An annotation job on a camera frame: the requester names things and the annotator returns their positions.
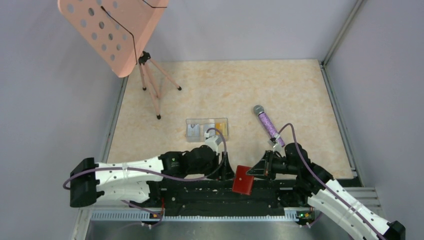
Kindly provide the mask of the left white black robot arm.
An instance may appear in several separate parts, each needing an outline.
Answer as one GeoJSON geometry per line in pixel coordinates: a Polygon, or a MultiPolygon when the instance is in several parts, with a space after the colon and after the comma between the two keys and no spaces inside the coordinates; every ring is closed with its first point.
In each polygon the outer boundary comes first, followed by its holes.
{"type": "Polygon", "coordinates": [[[158,184],[163,180],[223,181],[234,176],[225,151],[217,153],[201,145],[124,163],[95,162],[88,157],[70,172],[63,188],[69,191],[72,208],[88,207],[98,201],[132,201],[154,207],[160,202],[158,184]]]}

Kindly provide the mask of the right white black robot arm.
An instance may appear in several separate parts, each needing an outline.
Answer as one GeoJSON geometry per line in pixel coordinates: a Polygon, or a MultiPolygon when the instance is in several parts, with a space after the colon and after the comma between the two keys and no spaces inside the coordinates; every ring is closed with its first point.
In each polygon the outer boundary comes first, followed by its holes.
{"type": "Polygon", "coordinates": [[[246,173],[263,180],[276,174],[295,175],[293,200],[326,215],[354,240],[404,240],[406,228],[399,221],[388,221],[352,196],[327,170],[311,162],[298,143],[284,148],[285,155],[267,150],[246,173]]]}

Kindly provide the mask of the red leather card holder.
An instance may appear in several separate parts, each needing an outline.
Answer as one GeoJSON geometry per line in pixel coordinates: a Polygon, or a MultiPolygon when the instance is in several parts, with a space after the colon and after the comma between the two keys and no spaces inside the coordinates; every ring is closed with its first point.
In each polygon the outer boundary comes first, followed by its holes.
{"type": "Polygon", "coordinates": [[[232,192],[250,196],[252,194],[254,176],[248,175],[249,166],[238,165],[232,185],[232,192]]]}

